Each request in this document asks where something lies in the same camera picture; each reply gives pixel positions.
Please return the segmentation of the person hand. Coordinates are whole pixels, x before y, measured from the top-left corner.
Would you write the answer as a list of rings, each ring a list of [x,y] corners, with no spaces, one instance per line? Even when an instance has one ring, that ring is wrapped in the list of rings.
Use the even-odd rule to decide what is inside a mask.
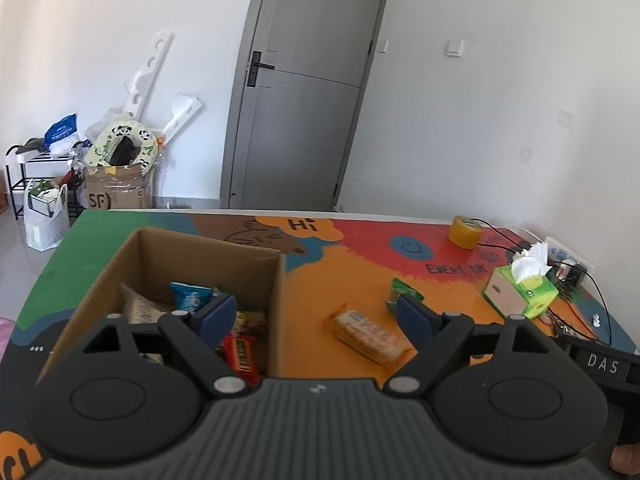
[[[620,474],[640,474],[640,444],[617,445],[613,448],[610,466]]]

